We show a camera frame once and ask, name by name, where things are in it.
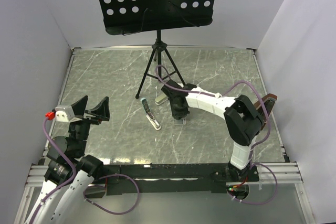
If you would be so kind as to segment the brown wooden metronome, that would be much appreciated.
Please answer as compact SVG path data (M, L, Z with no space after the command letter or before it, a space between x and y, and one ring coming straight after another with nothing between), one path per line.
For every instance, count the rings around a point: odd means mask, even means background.
M266 108L266 112L267 112L268 115L272 112L273 107L276 104L277 98L278 97L275 94L271 94L271 93L265 95L262 98L262 101L264 103L264 106ZM254 103L254 107L257 109L258 113L262 116L263 125L262 125L261 129L263 129L266 126L266 123L267 123L265 113L264 113L264 111L262 109L262 106L260 105L259 101Z

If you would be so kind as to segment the aluminium rail frame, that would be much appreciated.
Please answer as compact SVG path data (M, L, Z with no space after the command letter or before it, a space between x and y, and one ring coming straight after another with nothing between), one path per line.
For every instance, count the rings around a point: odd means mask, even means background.
M154 100L163 93L161 88L169 80L182 87L190 83L215 93L207 80L188 75L192 67L205 63L214 67L214 76L218 77L224 71L224 60L231 54L225 49L171 49L166 56L182 64L186 84L181 84L175 71L157 79L153 67L148 64L152 51L145 47L73 51L57 106L71 105L87 95L86 108L92 109L104 97L109 97L110 120L91 125L85 154L101 160L104 165L228 164L234 141L222 118L190 108L185 117L186 125L175 125L169 100L161 105L156 105ZM251 88L237 92L233 97L245 95L254 105L258 98L255 91ZM160 130L157 131L147 119L140 101L142 98L146 98L161 125ZM287 157L279 163L262 164L256 160L260 145L271 132L271 117L266 116L266 120L266 126L256 136L249 163L250 168L257 168L259 181L244 180L227 186L226 193L239 203L247 202L250 185L302 182L298 165ZM107 184L93 182L66 210L66 218L77 203L90 201L86 195L88 189L101 187L107 195Z

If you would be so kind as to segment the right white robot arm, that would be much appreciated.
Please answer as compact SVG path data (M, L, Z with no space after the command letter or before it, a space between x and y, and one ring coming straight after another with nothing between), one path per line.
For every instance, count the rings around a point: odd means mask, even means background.
M219 116L225 121L229 136L234 141L228 163L229 175L235 181L243 180L250 168L251 150L256 136L264 124L263 117L249 97L222 96L190 83L182 87L173 80L165 83L161 91L170 102L175 120L184 119L190 113L189 109L194 108Z

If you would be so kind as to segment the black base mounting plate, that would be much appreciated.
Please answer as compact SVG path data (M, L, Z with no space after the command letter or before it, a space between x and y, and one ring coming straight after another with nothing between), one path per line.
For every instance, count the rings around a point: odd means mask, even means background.
M107 195L210 191L226 193L230 183L258 182L257 168L239 172L227 163L104 165L85 162L94 184L107 184Z

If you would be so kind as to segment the black perforated music stand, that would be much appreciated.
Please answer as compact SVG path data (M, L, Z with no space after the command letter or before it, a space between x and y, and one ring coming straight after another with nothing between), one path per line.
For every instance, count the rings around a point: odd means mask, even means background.
M103 24L112 36L156 32L150 60L161 63L167 52L161 32L166 29L208 26L215 0L99 0Z

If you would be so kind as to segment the light blue stapler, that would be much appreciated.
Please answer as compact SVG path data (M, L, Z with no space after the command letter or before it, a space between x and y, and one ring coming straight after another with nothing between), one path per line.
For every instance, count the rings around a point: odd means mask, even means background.
M149 105L148 105L148 102L146 100L146 98L142 98L141 100L141 103L143 105L143 108L145 110L145 113L146 113L146 117L147 119L149 120L149 122L152 124L152 126L158 131L161 129L161 125L159 124L159 122L157 121L157 119L155 118L154 114L152 113Z

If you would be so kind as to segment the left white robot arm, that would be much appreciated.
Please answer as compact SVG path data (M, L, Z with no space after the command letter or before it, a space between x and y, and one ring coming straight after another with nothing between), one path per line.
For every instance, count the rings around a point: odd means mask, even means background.
M103 179L103 162L86 155L91 125L110 120L109 98L104 97L94 108L87 109L84 96L71 105L59 105L47 112L45 121L69 124L68 136L47 136L50 159L40 195L26 223L62 223L65 212L73 206L84 189Z

